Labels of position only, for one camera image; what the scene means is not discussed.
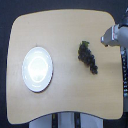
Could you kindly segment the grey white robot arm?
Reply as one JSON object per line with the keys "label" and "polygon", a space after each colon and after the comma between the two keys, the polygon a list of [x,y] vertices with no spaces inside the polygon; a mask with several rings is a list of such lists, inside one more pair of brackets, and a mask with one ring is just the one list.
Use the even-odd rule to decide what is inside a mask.
{"label": "grey white robot arm", "polygon": [[128,48],[128,13],[121,19],[119,24],[110,27],[101,37],[104,46],[122,46]]}

